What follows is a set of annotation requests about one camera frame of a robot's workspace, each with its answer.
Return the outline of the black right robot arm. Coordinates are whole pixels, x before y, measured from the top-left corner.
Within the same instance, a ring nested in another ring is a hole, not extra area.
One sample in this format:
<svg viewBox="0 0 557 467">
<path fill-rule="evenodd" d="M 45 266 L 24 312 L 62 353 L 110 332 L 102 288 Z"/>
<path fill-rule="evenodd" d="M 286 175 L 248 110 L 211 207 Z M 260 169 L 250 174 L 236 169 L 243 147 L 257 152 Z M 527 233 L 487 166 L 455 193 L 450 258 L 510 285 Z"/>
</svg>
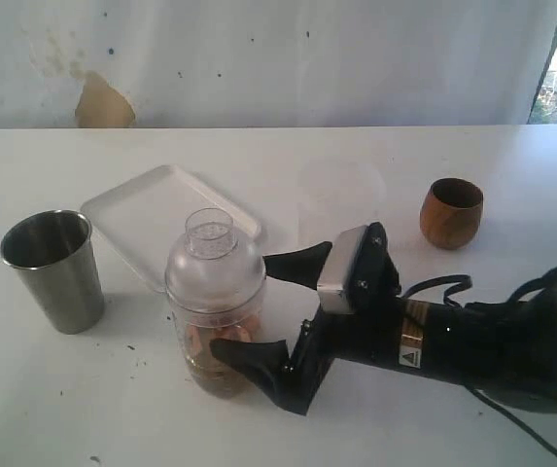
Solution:
<svg viewBox="0 0 557 467">
<path fill-rule="evenodd" d="M 500 303 L 459 304 L 465 274 L 403 289 L 383 226 L 268 255 L 267 274 L 314 290 L 319 306 L 268 390 L 306 414 L 337 359 L 480 389 L 524 410 L 557 412 L 557 267 Z"/>
</svg>

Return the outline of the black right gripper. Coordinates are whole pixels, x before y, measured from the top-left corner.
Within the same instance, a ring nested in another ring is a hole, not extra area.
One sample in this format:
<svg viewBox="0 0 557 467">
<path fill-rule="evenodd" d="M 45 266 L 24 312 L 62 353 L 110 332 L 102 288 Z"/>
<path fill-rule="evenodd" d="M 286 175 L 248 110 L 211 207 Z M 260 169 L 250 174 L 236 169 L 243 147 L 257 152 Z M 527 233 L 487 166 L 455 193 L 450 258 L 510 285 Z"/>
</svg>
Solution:
<svg viewBox="0 0 557 467">
<path fill-rule="evenodd" d="M 332 249 L 323 241 L 289 253 L 265 255 L 266 274 L 311 290 Z M 420 368 L 427 305 L 400 296 L 399 274 L 383 226 L 367 225 L 350 283 L 352 314 L 319 305 L 301 324 L 290 357 L 285 341 L 253 343 L 213 339 L 214 358 L 249 380 L 277 407 L 305 415 L 335 359 L 390 370 Z"/>
</svg>

